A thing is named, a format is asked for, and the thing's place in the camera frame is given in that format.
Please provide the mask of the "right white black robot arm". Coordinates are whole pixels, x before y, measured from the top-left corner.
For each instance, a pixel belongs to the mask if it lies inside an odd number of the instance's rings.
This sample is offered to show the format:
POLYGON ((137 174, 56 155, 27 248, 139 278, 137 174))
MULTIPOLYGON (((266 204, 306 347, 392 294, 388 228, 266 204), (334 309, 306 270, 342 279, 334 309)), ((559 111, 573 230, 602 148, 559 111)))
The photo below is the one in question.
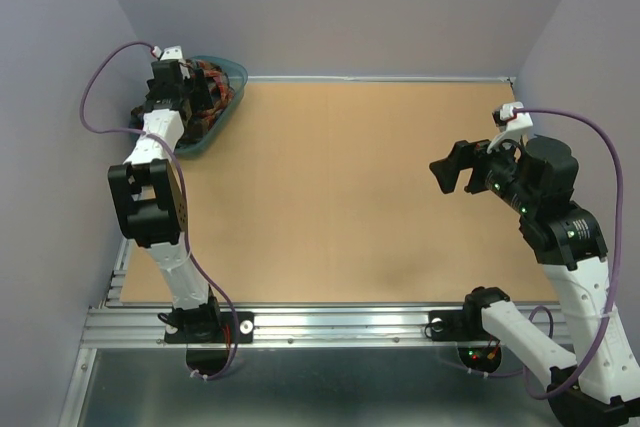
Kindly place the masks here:
POLYGON ((519 230, 558 297, 572 350, 525 317, 497 287, 476 287, 457 310, 432 310, 424 328, 435 342, 494 338, 544 387, 564 426, 624 426, 639 416, 639 364, 615 307, 608 249, 596 218, 573 201, 579 164, 563 142, 458 141, 429 166, 441 191, 469 170, 469 194, 490 191, 519 215, 519 230))

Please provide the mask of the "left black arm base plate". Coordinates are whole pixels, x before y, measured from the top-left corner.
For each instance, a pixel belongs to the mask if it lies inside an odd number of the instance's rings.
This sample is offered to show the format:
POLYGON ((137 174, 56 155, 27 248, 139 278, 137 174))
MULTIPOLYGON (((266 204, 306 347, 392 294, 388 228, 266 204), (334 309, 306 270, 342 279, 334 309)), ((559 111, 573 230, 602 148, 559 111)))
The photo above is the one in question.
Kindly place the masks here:
POLYGON ((178 327, 172 313, 159 314, 164 323, 163 341, 169 345, 251 344, 254 341, 254 313, 239 311, 238 322, 231 312, 223 311, 218 320, 192 320, 178 327))

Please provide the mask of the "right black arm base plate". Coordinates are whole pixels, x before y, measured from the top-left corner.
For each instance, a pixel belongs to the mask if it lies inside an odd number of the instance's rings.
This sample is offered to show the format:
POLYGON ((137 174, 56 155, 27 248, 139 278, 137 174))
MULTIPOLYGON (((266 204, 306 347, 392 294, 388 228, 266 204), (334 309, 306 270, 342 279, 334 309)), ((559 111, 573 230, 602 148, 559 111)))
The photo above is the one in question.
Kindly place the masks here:
POLYGON ((431 310, 424 333, 434 342, 483 342, 492 338, 480 320, 470 318, 461 309, 431 310))

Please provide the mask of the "plaid long sleeve shirt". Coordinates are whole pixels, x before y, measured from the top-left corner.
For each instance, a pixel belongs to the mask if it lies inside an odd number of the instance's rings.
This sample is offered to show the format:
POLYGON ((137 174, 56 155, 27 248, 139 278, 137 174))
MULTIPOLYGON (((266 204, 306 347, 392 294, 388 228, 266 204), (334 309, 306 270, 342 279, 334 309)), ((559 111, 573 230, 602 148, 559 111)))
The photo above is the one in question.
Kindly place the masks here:
MULTIPOLYGON (((186 148, 202 141, 213 129, 218 119, 230 106, 235 97, 231 81, 218 64, 201 59, 183 61, 183 73, 189 73, 193 82, 191 112, 178 112, 184 133, 177 146, 186 148)), ((144 103, 131 110, 129 127, 142 129, 144 103)))

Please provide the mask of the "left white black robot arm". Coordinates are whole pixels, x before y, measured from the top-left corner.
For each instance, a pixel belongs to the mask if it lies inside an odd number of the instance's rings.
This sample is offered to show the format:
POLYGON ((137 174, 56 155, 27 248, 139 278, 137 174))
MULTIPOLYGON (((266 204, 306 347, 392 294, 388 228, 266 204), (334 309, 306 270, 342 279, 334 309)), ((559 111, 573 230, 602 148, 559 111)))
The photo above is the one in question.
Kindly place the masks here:
POLYGON ((223 335, 223 318, 186 245, 186 195, 171 159, 191 117, 197 79, 179 58, 154 62, 152 72, 141 133, 124 163, 109 168, 108 183, 122 234, 146 251, 169 287, 171 311, 159 315, 165 341, 211 343, 223 335))

